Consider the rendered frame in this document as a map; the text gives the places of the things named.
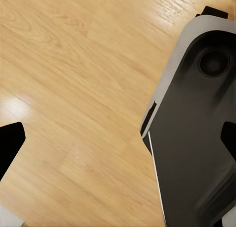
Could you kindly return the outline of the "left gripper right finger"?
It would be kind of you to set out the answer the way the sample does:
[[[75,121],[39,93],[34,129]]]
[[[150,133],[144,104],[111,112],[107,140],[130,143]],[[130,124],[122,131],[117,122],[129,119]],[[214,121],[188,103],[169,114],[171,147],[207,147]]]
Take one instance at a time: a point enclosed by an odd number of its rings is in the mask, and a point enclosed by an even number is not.
[[[220,139],[236,161],[236,124],[226,121],[222,127]]]

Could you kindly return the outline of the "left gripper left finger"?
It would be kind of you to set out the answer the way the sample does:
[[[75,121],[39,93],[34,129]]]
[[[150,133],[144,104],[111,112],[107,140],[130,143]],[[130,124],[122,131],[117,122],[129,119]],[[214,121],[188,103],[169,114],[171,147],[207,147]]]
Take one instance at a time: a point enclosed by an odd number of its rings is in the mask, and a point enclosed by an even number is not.
[[[0,180],[26,140],[21,122],[0,127]]]

